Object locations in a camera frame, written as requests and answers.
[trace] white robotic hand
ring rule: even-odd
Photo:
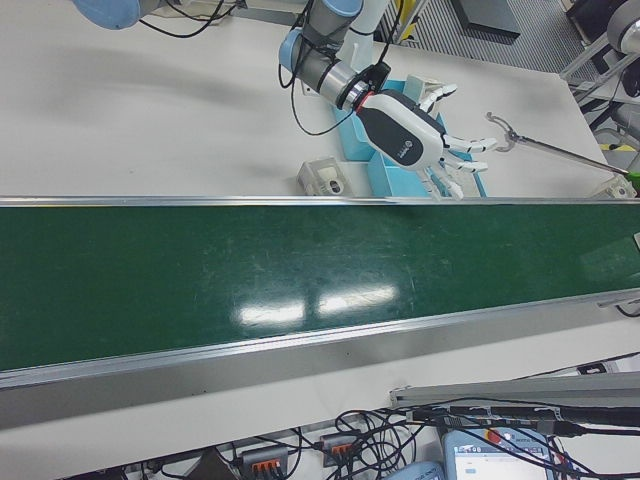
[[[428,115],[435,102],[455,90],[455,85],[442,86],[422,105],[400,92],[384,90],[367,95],[356,108],[371,145],[400,167],[416,171],[434,198],[440,198],[436,183],[441,183],[452,197],[464,197],[462,188],[447,172],[447,167],[466,172],[487,169],[486,163],[465,162],[450,151],[481,153],[497,144],[494,138],[463,140],[448,135],[444,127]]]

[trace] logo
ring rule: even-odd
[[[404,158],[404,156],[409,152],[409,150],[411,150],[411,147],[413,147],[413,142],[411,140],[407,140],[404,142],[404,147],[400,149],[400,151],[398,152],[398,158]]]

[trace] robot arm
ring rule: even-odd
[[[494,148],[496,140],[452,137],[428,115],[436,101],[455,91],[455,85],[441,87],[422,105],[400,92],[380,91],[389,73],[386,65],[358,73],[336,56],[349,25],[362,10],[363,0],[314,0],[310,4],[305,24],[289,32],[282,43],[280,64],[339,109],[353,110],[369,143],[400,167],[416,171],[434,197],[439,197],[439,191],[433,177],[454,198],[461,199],[462,189],[446,166],[470,172],[486,170],[487,166],[463,162],[449,151],[484,152]]]

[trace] metal stand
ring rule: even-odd
[[[473,398],[458,401],[456,405],[490,406],[490,400],[479,399],[496,399],[577,407],[640,407],[640,372],[409,387],[392,391],[390,395],[395,408],[446,404],[463,397]]]
[[[567,65],[562,72],[560,72],[560,78],[569,82],[571,76],[585,63],[587,63],[593,56],[595,56],[598,52],[600,52],[604,47],[609,45],[609,40],[607,38],[607,34],[603,33],[595,42],[593,42],[589,47],[585,49],[576,59]],[[613,65],[609,70],[605,73],[598,75],[598,77],[593,82],[584,82],[580,86],[586,87],[586,90],[576,92],[575,99],[576,102],[581,102],[602,85],[604,85],[610,78],[618,75],[625,68],[631,65],[634,61],[640,58],[640,54],[627,55],[623,59],[619,60],[615,65]]]

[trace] screen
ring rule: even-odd
[[[540,459],[549,459],[542,448],[532,447],[525,450]],[[547,480],[544,468],[488,446],[454,447],[454,454],[458,480]]]

